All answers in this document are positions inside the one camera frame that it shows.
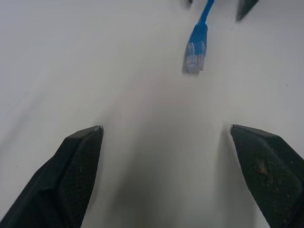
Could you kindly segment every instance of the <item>black object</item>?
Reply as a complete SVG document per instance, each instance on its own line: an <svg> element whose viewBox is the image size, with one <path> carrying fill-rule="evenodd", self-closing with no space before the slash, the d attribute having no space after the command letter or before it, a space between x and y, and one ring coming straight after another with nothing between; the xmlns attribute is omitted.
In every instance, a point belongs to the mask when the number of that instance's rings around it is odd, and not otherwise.
<svg viewBox="0 0 304 228"><path fill-rule="evenodd" d="M304 227L304 160L279 136L233 125L246 184L271 228Z"/></svg>
<svg viewBox="0 0 304 228"><path fill-rule="evenodd" d="M89 203L103 128L67 137L55 155L28 182L0 228L80 228Z"/></svg>
<svg viewBox="0 0 304 228"><path fill-rule="evenodd" d="M258 0L240 0L237 11L237 21L242 20L257 2Z"/></svg>

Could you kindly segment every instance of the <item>white surface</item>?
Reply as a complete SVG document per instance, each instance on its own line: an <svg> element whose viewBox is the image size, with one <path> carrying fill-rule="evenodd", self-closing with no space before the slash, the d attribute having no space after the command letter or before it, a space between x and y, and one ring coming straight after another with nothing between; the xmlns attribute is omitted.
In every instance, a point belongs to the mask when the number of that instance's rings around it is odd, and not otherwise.
<svg viewBox="0 0 304 228"><path fill-rule="evenodd" d="M66 136L102 124L82 227L268 227L228 128L270 131L304 156L304 1L260 1L237 24L237 2L216 0L205 69L184 75L204 5L1 1L1 218Z"/></svg>

